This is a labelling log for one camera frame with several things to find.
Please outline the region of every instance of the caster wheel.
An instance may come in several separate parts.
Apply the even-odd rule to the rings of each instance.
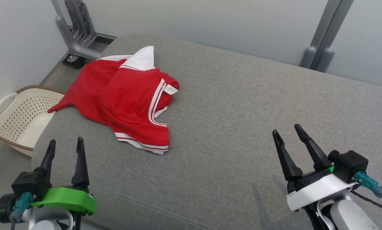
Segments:
[[[13,193],[5,194],[0,198],[0,222],[3,224],[11,223],[10,214],[16,203],[16,196]]]
[[[63,63],[74,68],[74,69],[80,69],[85,65],[85,59],[83,57],[77,57],[75,61],[73,62],[68,62],[68,58],[66,58]]]

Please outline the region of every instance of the brown basket rim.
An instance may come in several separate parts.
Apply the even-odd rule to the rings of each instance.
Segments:
[[[53,88],[47,87],[47,86],[26,86],[26,87],[23,87],[20,90],[17,90],[16,93],[20,94],[21,92],[23,92],[25,90],[29,90],[29,89],[42,89],[42,90],[53,91],[55,93],[60,93],[60,94],[63,94],[63,95],[66,94],[66,92],[64,92],[62,90],[53,89]],[[5,138],[3,138],[1,136],[0,136],[0,141],[5,142],[7,144],[10,144],[12,146],[18,147],[18,148],[23,149],[23,150],[28,150],[28,151],[33,151],[34,150],[32,147],[28,147],[28,146],[24,146],[24,145],[15,143],[15,142],[7,140],[7,139],[5,139]]]

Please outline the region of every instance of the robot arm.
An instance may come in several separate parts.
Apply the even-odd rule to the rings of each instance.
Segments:
[[[52,188],[50,173],[55,155],[55,140],[50,141],[40,167],[33,172],[22,172],[13,182],[13,194],[0,199],[0,222],[10,223],[14,216],[13,207],[24,193],[33,195],[30,207],[21,213],[29,230],[80,230],[81,217],[96,213],[97,204],[89,193],[89,175],[83,138],[77,140],[77,163],[71,185]]]
[[[281,168],[288,182],[286,197],[289,208],[292,211],[304,209],[315,230],[378,229],[348,193],[351,188],[364,183],[376,195],[382,194],[382,187],[378,188],[374,180],[367,180],[367,177],[358,179],[360,175],[366,176],[368,160],[352,150],[344,154],[333,150],[327,157],[299,124],[295,129],[309,151],[315,171],[303,175],[285,149],[280,134],[273,131]],[[326,205],[327,201],[334,201],[334,204]]]

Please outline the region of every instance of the gray fabric surface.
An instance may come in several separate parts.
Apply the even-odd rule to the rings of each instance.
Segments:
[[[369,174],[382,185],[382,87],[159,35],[124,35],[102,55],[147,45],[155,46],[155,66],[181,86],[156,119],[169,127],[164,155],[117,141],[73,107],[54,115],[34,150],[33,167],[56,139],[52,183],[68,185],[77,137],[84,138],[98,201],[91,221],[110,229],[311,229],[304,211],[287,206],[271,134],[277,129],[310,172],[296,123],[326,153],[367,157]],[[353,199],[382,229],[382,210]]]

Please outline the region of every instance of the white plastic basket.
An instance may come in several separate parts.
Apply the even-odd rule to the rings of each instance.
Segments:
[[[39,136],[54,115],[47,110],[59,103],[64,94],[45,86],[28,86],[6,96],[0,102],[0,140],[32,156]]]

